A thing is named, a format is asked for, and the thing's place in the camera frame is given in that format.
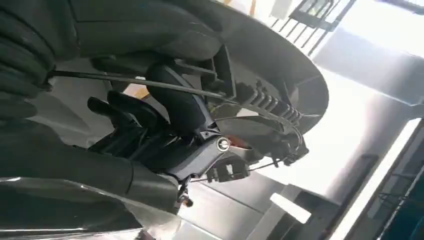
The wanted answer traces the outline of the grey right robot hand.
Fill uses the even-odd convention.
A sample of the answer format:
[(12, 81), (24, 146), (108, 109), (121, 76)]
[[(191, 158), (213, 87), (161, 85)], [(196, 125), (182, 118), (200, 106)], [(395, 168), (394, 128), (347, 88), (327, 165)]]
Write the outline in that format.
[[(213, 0), (3, 0), (0, 175), (65, 181), (171, 213), (232, 136), (289, 166), (308, 149), (290, 102), (290, 43)], [(90, 147), (34, 121), (56, 77), (141, 81), (167, 111), (110, 90), (87, 107), (113, 131)]]

